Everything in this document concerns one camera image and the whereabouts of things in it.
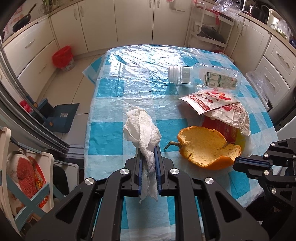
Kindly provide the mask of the white paper towel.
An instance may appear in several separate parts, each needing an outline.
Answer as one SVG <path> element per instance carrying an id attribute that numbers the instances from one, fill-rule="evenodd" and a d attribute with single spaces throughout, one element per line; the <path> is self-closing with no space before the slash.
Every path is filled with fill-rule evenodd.
<path id="1" fill-rule="evenodd" d="M 142 167 L 141 200 L 150 196 L 158 200 L 156 161 L 154 149 L 161 140 L 161 134 L 157 126 L 152 122 L 152 117 L 143 109 L 136 107 L 126 113 L 127 120 L 123 127 L 123 135 L 127 141 L 131 141 L 145 157 Z"/>

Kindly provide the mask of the orange pomelo peel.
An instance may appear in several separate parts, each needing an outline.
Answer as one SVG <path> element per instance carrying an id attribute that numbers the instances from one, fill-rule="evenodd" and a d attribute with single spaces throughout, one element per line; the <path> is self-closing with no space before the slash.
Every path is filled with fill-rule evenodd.
<path id="1" fill-rule="evenodd" d="M 203 169 L 216 171 L 228 168 L 241 155 L 241 147 L 227 142 L 217 130 L 190 126 L 180 130 L 177 139 L 177 142 L 170 141 L 164 149 L 177 146 L 184 158 Z"/>

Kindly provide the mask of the red lined trash bin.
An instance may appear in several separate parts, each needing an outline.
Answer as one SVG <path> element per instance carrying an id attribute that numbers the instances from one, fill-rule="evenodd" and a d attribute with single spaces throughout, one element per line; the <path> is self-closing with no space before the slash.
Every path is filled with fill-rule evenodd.
<path id="1" fill-rule="evenodd" d="M 74 68 L 74 56 L 69 45 L 61 48 L 52 56 L 53 65 L 63 72 L 70 71 Z"/>

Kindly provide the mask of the red orange food package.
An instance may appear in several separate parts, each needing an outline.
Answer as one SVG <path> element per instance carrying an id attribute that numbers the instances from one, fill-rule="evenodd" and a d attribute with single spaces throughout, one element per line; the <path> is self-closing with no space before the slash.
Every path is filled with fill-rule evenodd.
<path id="1" fill-rule="evenodd" d="M 227 142 L 235 144 L 244 140 L 244 136 L 241 135 L 238 128 L 232 127 L 220 120 L 212 120 L 206 116 L 204 117 L 202 126 L 208 129 L 217 130 L 224 136 Z"/>

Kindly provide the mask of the red white snack wrapper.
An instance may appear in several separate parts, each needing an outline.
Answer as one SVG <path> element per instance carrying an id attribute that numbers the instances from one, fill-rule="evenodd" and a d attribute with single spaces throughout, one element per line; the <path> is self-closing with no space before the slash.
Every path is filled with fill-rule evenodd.
<path id="1" fill-rule="evenodd" d="M 237 98 L 229 93 L 204 89 L 182 96 L 179 100 L 189 104 L 199 115 L 203 114 L 237 128 L 243 136 L 251 134 L 248 112 Z"/>

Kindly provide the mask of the blue checkered plastic tablecloth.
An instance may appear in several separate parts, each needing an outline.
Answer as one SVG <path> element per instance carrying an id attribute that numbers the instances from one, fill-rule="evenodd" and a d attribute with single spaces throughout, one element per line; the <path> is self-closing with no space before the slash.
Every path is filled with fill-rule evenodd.
<path id="1" fill-rule="evenodd" d="M 214 178 L 243 207 L 262 194 L 257 181 L 231 167 L 208 171 L 182 158 L 177 147 L 164 151 L 169 141 L 177 141 L 181 129 L 201 125 L 203 116 L 178 100 L 196 92 L 195 85 L 176 86 L 168 81 L 169 66 L 194 66 L 196 63 L 238 70 L 227 57 L 205 50 L 133 45 L 107 51 L 83 71 L 95 84 L 86 129 L 85 177 L 107 178 L 135 156 L 137 149 L 124 139 L 123 127 L 126 113 L 138 106 L 146 110 L 158 127 L 162 155 L 173 160 L 175 167 L 194 178 Z M 237 99 L 250 117 L 251 135 L 242 147 L 242 154 L 262 155 L 278 137 L 265 107 L 243 75 Z M 141 203 L 138 197 L 126 197 L 120 240 L 175 240 L 174 208 L 173 197 L 158 196 L 156 202 L 148 196 Z"/>

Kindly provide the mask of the small clear plastic jar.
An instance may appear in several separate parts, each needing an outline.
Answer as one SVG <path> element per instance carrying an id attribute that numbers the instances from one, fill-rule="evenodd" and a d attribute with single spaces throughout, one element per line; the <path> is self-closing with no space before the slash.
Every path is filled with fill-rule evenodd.
<path id="1" fill-rule="evenodd" d="M 169 82 L 175 85 L 191 84 L 192 69 L 189 66 L 170 66 L 168 71 Z"/>

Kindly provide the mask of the clear plastic bottle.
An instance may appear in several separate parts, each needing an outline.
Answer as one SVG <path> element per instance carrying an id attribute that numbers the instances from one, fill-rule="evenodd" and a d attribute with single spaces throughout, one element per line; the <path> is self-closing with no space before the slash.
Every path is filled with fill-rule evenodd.
<path id="1" fill-rule="evenodd" d="M 190 80 L 197 89 L 239 94 L 242 74 L 234 69 L 197 63 L 190 69 Z"/>

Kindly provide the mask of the blue dustpan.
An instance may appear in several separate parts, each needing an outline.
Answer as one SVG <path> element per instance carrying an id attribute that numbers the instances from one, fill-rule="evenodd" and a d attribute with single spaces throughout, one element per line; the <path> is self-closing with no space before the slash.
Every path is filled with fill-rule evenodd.
<path id="1" fill-rule="evenodd" d="M 48 102 L 48 99 L 43 99 L 37 107 L 37 110 L 43 117 L 40 117 L 33 110 L 30 111 L 30 114 L 51 132 L 68 133 L 78 107 L 78 103 L 59 104 L 53 107 Z"/>

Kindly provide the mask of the clear bag in drawer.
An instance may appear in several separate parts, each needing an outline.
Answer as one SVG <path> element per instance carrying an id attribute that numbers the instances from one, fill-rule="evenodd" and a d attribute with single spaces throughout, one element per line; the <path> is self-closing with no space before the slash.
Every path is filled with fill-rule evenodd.
<path id="1" fill-rule="evenodd" d="M 269 99 L 266 95 L 265 89 L 266 85 L 262 79 L 262 77 L 256 73 L 255 71 L 248 71 L 245 74 L 246 79 L 251 84 L 251 86 L 256 90 L 260 100 L 263 104 L 268 105 Z"/>

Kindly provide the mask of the white folding rack with decorations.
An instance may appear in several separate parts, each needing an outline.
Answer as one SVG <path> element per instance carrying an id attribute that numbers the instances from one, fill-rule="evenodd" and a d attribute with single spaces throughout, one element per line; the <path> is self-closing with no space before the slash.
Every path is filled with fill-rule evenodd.
<path id="1" fill-rule="evenodd" d="M 78 182 L 77 164 L 27 147 L 9 128 L 1 128 L 1 211 L 17 234 L 51 211 Z"/>

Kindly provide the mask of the black frying pan on cart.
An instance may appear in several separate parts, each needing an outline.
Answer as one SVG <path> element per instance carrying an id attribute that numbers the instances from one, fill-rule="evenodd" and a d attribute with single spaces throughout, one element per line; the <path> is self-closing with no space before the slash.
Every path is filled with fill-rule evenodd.
<path id="1" fill-rule="evenodd" d="M 225 43 L 225 39 L 213 27 L 203 26 L 201 32 L 197 36 Z"/>

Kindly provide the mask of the white tiered storage cart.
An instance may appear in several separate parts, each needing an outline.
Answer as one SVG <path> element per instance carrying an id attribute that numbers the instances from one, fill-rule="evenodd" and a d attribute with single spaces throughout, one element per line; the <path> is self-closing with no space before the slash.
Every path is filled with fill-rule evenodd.
<path id="1" fill-rule="evenodd" d="M 203 2 L 196 2 L 191 8 L 185 47 L 224 52 L 228 46 L 234 27 L 234 18 L 206 7 Z M 213 27 L 225 39 L 225 43 L 197 36 L 203 26 Z"/>

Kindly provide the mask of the white electric kettle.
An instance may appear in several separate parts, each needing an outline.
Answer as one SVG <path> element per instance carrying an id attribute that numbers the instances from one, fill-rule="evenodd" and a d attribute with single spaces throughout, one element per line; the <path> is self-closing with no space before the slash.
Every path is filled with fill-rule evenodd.
<path id="1" fill-rule="evenodd" d="M 278 23 L 283 20 L 283 18 L 280 16 L 280 14 L 275 11 L 274 9 L 269 9 L 269 15 L 267 19 L 266 25 L 271 28 L 277 28 Z"/>

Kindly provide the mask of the black wok on stove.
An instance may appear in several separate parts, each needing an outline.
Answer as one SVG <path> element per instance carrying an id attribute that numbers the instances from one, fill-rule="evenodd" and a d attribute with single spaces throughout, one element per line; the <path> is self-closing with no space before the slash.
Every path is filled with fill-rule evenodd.
<path id="1" fill-rule="evenodd" d="M 28 14 L 22 17 L 20 20 L 18 20 L 14 25 L 13 25 L 13 32 L 17 32 L 21 28 L 23 28 L 25 25 L 27 25 L 31 19 L 31 12 L 32 10 L 36 7 L 37 3 L 35 3 L 32 8 L 29 10 Z"/>

